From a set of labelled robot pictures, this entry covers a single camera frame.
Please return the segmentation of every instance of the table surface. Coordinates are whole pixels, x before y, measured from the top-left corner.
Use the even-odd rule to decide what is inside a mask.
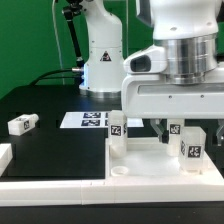
[[[66,112],[113,109],[121,109],[120,99],[80,96],[75,86],[15,88],[0,100],[0,142],[13,146],[13,160],[0,181],[104,178],[107,129],[60,129],[60,124]],[[22,136],[9,136],[7,121],[32,113],[40,118],[36,128]],[[224,150],[213,138],[217,121],[187,123],[207,131],[207,153],[223,172]],[[129,137],[147,136],[155,136],[148,120],[143,128],[129,128]],[[62,223],[63,215],[67,223],[74,219],[75,223],[223,223],[224,202],[0,208],[1,223],[30,223],[34,214],[42,220],[38,223]]]

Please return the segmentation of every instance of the small white block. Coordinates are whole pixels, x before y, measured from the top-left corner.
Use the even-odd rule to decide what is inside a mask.
[[[17,117],[8,122],[8,129],[10,135],[22,135],[25,132],[33,129],[35,123],[39,120],[38,115],[36,114],[23,114],[20,117]]]

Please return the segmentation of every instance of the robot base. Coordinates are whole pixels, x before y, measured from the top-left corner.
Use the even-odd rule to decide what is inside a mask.
[[[94,92],[87,89],[79,89],[81,95],[94,98],[121,98],[121,91],[118,92]]]

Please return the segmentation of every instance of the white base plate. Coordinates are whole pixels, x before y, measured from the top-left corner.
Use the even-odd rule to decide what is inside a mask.
[[[207,169],[187,173],[166,147],[157,138],[128,139],[126,157],[113,159],[106,140],[106,179],[1,182],[0,206],[224,201],[223,177],[207,154]],[[129,172],[112,176],[120,166]]]

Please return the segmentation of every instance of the silver metal part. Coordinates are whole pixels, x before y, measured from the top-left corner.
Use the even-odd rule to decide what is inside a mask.
[[[84,95],[84,96],[89,96],[89,97],[93,97],[93,98],[101,98],[101,99],[121,98],[121,91],[119,91],[119,92],[93,92],[90,90],[80,89],[80,94]]]
[[[164,128],[161,125],[161,119],[151,119],[150,124],[154,131],[158,134],[159,141],[162,142],[162,135],[164,133]]]
[[[74,72],[74,73],[83,73],[84,69],[83,68],[72,68],[72,72]]]
[[[217,67],[216,34],[179,40],[154,40],[167,51],[168,66],[163,74],[172,84],[196,84],[204,73]]]
[[[223,136],[224,136],[224,119],[220,119],[218,120],[218,122],[219,122],[219,128],[216,131],[216,136],[217,136],[218,146],[221,146],[223,141]]]

